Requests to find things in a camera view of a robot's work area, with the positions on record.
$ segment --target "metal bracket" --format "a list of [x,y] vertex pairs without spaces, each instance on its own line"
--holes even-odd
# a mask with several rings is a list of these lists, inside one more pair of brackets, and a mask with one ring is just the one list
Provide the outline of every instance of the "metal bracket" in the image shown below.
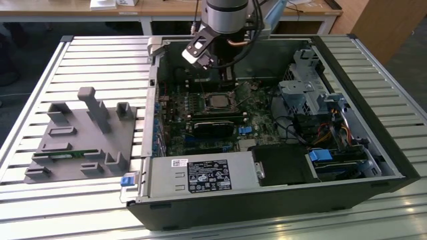
[[157,54],[164,52],[164,45],[168,45],[169,42],[162,42],[161,36],[151,36],[147,38],[146,49],[147,49],[147,56],[154,57]]

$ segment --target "warning label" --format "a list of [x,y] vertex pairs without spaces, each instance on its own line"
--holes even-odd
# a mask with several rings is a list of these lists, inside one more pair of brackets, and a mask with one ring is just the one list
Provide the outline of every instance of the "warning label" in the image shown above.
[[188,162],[186,171],[192,194],[232,189],[226,160]]

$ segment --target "white table leg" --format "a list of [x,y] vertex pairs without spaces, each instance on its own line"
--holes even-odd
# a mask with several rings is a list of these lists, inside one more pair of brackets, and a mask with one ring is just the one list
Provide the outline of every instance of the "white table leg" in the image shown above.
[[332,29],[333,23],[334,23],[334,19],[337,16],[330,15],[330,16],[324,16],[324,20],[321,22],[321,25],[318,27],[318,31],[317,34],[318,35],[326,35],[329,34],[329,31]]
[[151,17],[150,16],[141,16],[139,17],[139,25],[141,25],[141,31],[145,36],[153,35],[151,30]]

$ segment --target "gray 3d printed holder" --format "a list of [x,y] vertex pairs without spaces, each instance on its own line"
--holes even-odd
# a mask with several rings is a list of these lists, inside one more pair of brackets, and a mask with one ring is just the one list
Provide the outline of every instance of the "gray 3d printed holder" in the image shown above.
[[81,87],[77,98],[86,109],[51,103],[50,118],[23,183],[45,183],[122,176],[127,172],[135,107],[118,102],[105,108],[93,87]]

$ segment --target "wooden table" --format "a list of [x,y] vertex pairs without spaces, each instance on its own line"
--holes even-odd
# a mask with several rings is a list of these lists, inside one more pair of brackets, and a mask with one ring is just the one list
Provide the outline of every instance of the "wooden table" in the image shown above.
[[139,22],[135,6],[90,11],[90,0],[0,0],[0,22]]
[[[135,6],[99,11],[90,11],[89,3],[90,0],[0,0],[0,22],[139,22],[143,35],[151,35],[150,22],[192,21],[196,8],[194,0],[138,0]],[[297,10],[285,9],[280,21],[321,22],[318,34],[329,33],[342,13],[330,9],[324,0],[300,4]]]
[[[196,0],[142,0],[141,19],[143,34],[151,35],[150,27],[153,21],[192,21],[194,19]],[[328,34],[336,17],[342,14],[341,10],[332,9],[324,0],[313,0],[312,3],[298,4],[298,11],[285,9],[280,21],[321,22],[317,34]]]

